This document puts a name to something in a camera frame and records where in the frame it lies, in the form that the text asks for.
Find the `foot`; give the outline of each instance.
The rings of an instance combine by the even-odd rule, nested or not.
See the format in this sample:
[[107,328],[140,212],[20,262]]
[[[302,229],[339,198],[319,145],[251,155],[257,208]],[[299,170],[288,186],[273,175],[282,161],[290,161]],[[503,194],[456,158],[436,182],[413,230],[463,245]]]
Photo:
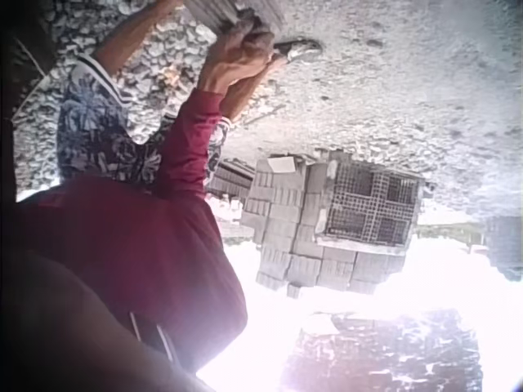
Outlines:
[[313,39],[299,38],[275,44],[275,52],[284,56],[288,63],[296,60],[311,61],[321,55],[323,51],[320,43]]

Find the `hand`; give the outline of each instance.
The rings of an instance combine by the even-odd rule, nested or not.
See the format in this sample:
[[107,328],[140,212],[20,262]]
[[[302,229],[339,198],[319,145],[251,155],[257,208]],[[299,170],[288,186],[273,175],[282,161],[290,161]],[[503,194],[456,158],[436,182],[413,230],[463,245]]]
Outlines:
[[211,46],[198,88],[225,94],[231,83],[259,74],[270,62],[275,36],[252,33],[252,20],[241,20]]

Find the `pile of bricks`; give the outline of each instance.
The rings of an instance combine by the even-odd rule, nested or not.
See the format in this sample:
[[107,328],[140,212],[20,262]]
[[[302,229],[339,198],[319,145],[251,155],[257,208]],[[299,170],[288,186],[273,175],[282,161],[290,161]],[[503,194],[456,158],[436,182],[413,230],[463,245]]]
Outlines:
[[241,223],[254,228],[261,246],[257,281],[278,290],[323,286],[372,294],[390,274],[400,272],[405,253],[375,254],[317,242],[328,163],[295,158],[295,171],[274,172],[270,160],[258,161]]

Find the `gravel ground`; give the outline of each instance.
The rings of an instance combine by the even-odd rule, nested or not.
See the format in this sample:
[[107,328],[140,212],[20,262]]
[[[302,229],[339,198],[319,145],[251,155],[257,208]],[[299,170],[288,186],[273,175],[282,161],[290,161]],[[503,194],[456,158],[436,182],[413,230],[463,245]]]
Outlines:
[[[60,94],[75,56],[144,2],[45,1],[59,63],[15,119],[20,190],[56,178]],[[421,172],[435,201],[473,215],[521,213],[521,2],[285,0],[283,37],[325,53],[273,75],[230,134],[225,156],[343,147]],[[136,95],[130,129],[144,141],[161,109],[188,96],[214,39],[186,12],[158,25],[118,76]]]

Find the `forearm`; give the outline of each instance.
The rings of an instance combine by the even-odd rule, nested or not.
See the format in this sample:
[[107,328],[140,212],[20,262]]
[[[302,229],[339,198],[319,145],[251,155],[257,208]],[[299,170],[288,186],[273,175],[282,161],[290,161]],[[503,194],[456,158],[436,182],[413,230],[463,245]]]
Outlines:
[[223,96],[194,90],[180,108],[162,146],[162,163],[153,191],[161,198],[188,191],[204,197],[203,180],[211,134],[221,119]]
[[223,117],[227,117],[232,122],[236,120],[268,73],[269,69],[265,68],[258,75],[240,80],[229,87],[225,98],[220,104],[220,111]]

